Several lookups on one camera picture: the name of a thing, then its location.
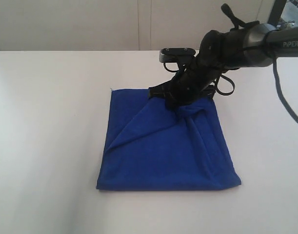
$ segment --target white table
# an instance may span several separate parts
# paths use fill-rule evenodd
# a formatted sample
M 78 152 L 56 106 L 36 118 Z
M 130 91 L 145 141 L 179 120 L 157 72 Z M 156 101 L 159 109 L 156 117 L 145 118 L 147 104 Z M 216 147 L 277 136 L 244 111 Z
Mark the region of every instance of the white table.
M 0 52 L 0 234 L 298 234 L 298 126 L 278 100 L 271 67 L 229 72 L 234 94 L 215 96 L 241 186 L 95 189 L 111 89 L 169 80 L 158 57 Z M 298 113 L 298 58 L 278 67 Z

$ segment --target blue cloth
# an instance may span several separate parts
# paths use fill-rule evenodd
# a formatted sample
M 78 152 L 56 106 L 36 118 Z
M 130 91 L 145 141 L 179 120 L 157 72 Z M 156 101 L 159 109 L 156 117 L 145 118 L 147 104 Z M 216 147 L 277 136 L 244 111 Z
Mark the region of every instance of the blue cloth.
M 214 101 L 202 98 L 175 111 L 148 90 L 112 92 L 97 189 L 222 190 L 241 184 Z

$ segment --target robotic arm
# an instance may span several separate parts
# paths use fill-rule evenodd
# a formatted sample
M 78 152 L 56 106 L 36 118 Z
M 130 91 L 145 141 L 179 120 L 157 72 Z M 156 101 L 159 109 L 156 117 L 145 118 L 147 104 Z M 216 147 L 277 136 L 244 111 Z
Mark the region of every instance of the robotic arm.
M 188 105 L 201 97 L 212 96 L 219 78 L 229 79 L 223 75 L 229 70 L 266 67 L 273 63 L 276 75 L 277 57 L 298 57 L 298 27 L 277 31 L 274 26 L 259 21 L 244 23 L 234 16 L 227 4 L 221 9 L 235 27 L 227 33 L 215 30 L 207 33 L 195 57 L 195 51 L 190 48 L 161 50 L 160 61 L 177 62 L 179 69 L 170 81 L 150 87 L 150 98 L 164 98 L 170 108 Z

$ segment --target white wall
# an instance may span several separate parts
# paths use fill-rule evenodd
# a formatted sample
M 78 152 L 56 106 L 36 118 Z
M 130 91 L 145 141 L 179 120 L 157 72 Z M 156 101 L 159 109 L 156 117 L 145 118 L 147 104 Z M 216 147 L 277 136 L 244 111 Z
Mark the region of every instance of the white wall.
M 274 0 L 0 0 L 0 50 L 198 48 L 209 30 L 232 26 L 224 2 L 265 22 Z

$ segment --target cloth fold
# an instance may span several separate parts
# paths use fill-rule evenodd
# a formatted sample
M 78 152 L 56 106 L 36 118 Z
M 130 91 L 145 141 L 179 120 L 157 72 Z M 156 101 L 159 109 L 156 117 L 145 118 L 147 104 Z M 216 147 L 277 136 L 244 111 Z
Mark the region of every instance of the cloth fold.
M 97 189 L 222 190 L 241 184 L 211 99 L 172 111 L 147 92 L 112 92 Z

